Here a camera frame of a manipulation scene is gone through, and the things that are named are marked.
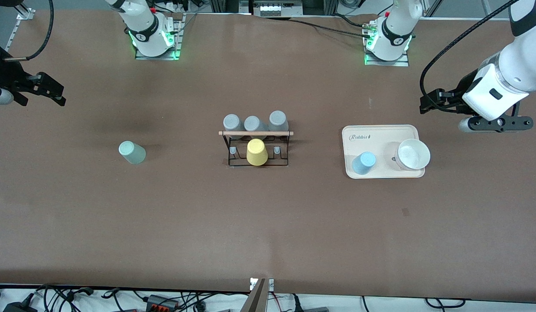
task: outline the yellow cup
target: yellow cup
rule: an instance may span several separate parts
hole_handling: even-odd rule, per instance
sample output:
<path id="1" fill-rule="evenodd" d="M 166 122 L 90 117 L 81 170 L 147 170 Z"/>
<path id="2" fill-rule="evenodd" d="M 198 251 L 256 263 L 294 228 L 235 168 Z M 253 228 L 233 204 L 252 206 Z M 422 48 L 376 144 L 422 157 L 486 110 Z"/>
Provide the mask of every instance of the yellow cup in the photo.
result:
<path id="1" fill-rule="evenodd" d="M 247 144 L 247 161 L 253 166 L 262 166 L 268 161 L 268 151 L 260 139 L 252 139 Z"/>

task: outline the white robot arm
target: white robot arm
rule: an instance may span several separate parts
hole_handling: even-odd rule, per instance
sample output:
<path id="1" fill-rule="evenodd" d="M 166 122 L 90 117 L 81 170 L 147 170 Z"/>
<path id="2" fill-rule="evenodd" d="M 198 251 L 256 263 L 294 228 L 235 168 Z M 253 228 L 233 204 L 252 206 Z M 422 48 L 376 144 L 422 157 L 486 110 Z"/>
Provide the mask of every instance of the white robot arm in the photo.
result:
<path id="1" fill-rule="evenodd" d="M 384 61 L 400 58 L 412 39 L 412 31 L 420 17 L 420 0 L 393 0 L 389 16 L 380 16 L 371 22 L 377 25 L 377 30 L 373 38 L 367 41 L 366 49 Z"/>
<path id="2" fill-rule="evenodd" d="M 420 113 L 440 109 L 473 115 L 458 125 L 464 132 L 520 131 L 533 127 L 533 120 L 518 116 L 518 111 L 520 100 L 536 91 L 536 0 L 518 0 L 510 6 L 509 16 L 514 41 L 461 79 L 456 89 L 436 89 L 421 97 Z M 512 113 L 506 114 L 511 107 Z"/>
<path id="3" fill-rule="evenodd" d="M 129 35 L 139 52 L 157 57 L 175 44 L 173 21 L 161 12 L 152 13 L 145 0 L 106 0 L 118 12 L 129 29 Z"/>

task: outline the wooden rack handle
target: wooden rack handle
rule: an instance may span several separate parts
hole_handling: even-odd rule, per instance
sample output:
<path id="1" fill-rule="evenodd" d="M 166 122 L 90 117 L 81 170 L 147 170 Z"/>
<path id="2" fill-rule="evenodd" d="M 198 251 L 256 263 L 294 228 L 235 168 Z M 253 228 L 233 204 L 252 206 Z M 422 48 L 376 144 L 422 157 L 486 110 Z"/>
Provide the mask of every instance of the wooden rack handle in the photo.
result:
<path id="1" fill-rule="evenodd" d="M 220 131 L 219 136 L 274 136 L 274 137 L 292 137 L 292 131 Z"/>

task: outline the white floor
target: white floor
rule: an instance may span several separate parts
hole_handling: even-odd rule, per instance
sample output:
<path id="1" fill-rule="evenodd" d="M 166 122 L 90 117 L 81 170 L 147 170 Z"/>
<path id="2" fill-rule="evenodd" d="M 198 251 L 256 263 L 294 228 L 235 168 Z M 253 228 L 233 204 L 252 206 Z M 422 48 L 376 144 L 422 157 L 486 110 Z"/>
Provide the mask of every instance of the white floor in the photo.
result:
<path id="1" fill-rule="evenodd" d="M 10 302 L 22 302 L 24 298 L 32 292 L 29 289 L 4 289 L 0 290 L 2 296 L 0 298 L 0 312 L 4 310 L 6 304 Z M 105 291 L 96 290 L 92 296 L 77 295 L 75 297 L 74 304 L 81 310 L 81 312 L 119 312 L 114 299 L 103 299 L 101 295 Z M 138 292 L 141 296 L 150 296 L 156 294 L 159 296 L 179 297 L 179 292 Z M 48 291 L 47 299 L 51 301 L 53 292 Z M 277 294 L 278 296 L 285 296 L 279 298 L 282 311 L 291 309 L 294 311 L 295 304 L 293 296 L 289 294 Z M 362 300 L 359 296 L 322 296 L 322 295 L 303 295 L 298 294 L 303 309 L 327 307 L 330 312 L 365 312 L 365 308 L 362 306 Z M 137 298 L 133 292 L 122 291 L 117 294 L 121 308 L 129 312 L 130 310 L 137 309 L 138 311 L 144 311 L 146 304 Z M 232 310 L 238 312 L 242 308 L 245 295 L 237 294 L 234 296 L 217 295 L 205 300 L 207 312 L 219 312 L 222 310 Z M 279 308 L 275 300 L 268 298 L 267 312 L 279 312 Z M 459 302 L 456 300 L 443 300 L 444 305 L 455 305 Z M 366 297 L 366 304 L 370 312 L 441 312 L 438 309 L 433 309 L 427 306 L 423 299 L 418 298 L 388 298 L 388 297 Z M 44 312 L 43 299 L 34 296 L 31 307 L 35 308 L 39 312 Z M 70 308 L 67 304 L 64 305 L 62 311 L 70 312 Z M 480 302 L 480 301 L 467 301 L 466 304 L 457 309 L 447 309 L 451 312 L 536 312 L 536 304 L 526 303 L 514 303 L 514 302 Z"/>

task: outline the blue cup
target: blue cup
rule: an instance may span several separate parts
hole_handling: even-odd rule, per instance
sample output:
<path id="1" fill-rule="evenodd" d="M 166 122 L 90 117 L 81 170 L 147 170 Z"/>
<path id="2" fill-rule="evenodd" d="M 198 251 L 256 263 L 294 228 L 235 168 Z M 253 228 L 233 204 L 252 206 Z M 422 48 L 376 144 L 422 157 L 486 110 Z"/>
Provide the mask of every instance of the blue cup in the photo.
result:
<path id="1" fill-rule="evenodd" d="M 353 160 L 353 171 L 360 175 L 367 174 L 375 165 L 375 155 L 372 152 L 363 152 Z"/>

